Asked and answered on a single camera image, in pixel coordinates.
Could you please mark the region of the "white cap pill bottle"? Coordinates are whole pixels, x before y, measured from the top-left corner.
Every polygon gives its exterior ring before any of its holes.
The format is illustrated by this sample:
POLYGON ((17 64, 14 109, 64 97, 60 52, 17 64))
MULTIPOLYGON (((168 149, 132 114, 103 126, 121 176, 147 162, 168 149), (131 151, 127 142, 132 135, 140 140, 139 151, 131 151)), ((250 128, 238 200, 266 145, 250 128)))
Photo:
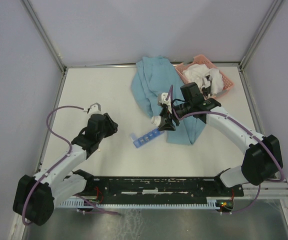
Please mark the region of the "white cap pill bottle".
POLYGON ((160 115, 153 116, 150 121, 154 126, 159 127, 162 123, 162 117, 160 115))

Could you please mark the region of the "blue weekly pill organizer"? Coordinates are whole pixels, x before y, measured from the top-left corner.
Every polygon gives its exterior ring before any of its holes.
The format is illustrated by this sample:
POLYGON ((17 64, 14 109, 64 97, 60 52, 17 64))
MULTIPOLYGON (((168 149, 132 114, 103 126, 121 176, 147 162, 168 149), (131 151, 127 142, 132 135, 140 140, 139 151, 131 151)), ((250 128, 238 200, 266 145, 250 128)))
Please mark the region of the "blue weekly pill organizer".
POLYGON ((131 133, 130 138, 135 148, 139 149, 157 137, 161 136, 163 133, 164 131, 159 131, 157 128, 155 128, 140 137, 137 137, 134 133, 131 133))

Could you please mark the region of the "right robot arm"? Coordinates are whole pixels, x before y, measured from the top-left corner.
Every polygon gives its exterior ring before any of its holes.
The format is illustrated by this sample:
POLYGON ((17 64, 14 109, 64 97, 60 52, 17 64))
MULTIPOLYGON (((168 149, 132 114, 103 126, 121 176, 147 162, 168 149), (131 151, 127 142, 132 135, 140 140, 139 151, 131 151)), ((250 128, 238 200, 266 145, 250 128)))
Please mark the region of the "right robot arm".
POLYGON ((214 98, 205 99, 196 83, 180 88, 183 99, 174 103, 173 91, 161 93, 157 104, 162 110, 151 123, 159 131, 175 131, 180 121, 194 117, 215 128, 234 143, 244 158, 241 165, 219 173, 219 180, 213 183, 215 193, 226 195, 232 187, 250 183, 259 186, 264 181, 275 182, 273 175, 280 174, 278 182, 284 180, 283 160, 279 140, 274 135, 264 136, 232 117, 214 98))

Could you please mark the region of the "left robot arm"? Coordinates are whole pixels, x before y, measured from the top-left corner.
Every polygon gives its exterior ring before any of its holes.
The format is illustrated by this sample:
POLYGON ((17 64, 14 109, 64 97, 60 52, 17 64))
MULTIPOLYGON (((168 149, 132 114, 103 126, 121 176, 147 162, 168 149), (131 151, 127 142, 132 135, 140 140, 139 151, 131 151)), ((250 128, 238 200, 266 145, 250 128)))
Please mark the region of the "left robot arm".
POLYGON ((33 176, 22 176, 17 184, 13 211, 25 226, 45 224, 55 207, 77 193, 90 195, 95 183, 92 175, 74 168, 86 161, 104 138, 114 135, 118 124, 108 113, 93 113, 80 133, 69 142, 68 150, 50 168, 33 176))

